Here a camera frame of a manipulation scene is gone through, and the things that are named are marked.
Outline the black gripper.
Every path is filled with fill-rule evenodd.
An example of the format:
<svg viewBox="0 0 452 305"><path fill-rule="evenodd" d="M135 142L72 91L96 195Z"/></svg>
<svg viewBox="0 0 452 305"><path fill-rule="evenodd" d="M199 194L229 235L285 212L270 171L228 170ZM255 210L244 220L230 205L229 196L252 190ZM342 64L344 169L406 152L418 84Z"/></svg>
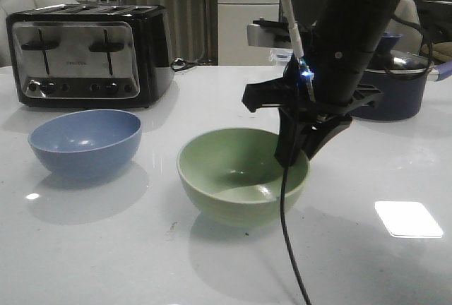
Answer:
<svg viewBox="0 0 452 305"><path fill-rule="evenodd" d="M348 112L359 105L355 93L383 35L383 26L316 24L289 34L293 53L284 74L248 84L242 97L250 112L278 107L274 156L282 167L291 167L300 153L299 111L305 120L319 114L329 118L303 128L302 151L310 160L350 126L352 117Z"/></svg>

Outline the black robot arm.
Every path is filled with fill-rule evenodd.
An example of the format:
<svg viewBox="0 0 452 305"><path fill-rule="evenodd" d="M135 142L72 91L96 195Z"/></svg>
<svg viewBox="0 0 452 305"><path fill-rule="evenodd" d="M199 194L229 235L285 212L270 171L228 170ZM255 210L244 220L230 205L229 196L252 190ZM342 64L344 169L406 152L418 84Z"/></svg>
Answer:
<svg viewBox="0 0 452 305"><path fill-rule="evenodd" d="M326 0L303 42L292 1L281 0L292 57L282 77L246 86L242 101L255 112L277 107L280 117L275 158L293 165L299 153L315 154L352 121L351 112L382 98L361 78L383 32L396 18L400 0Z"/></svg>

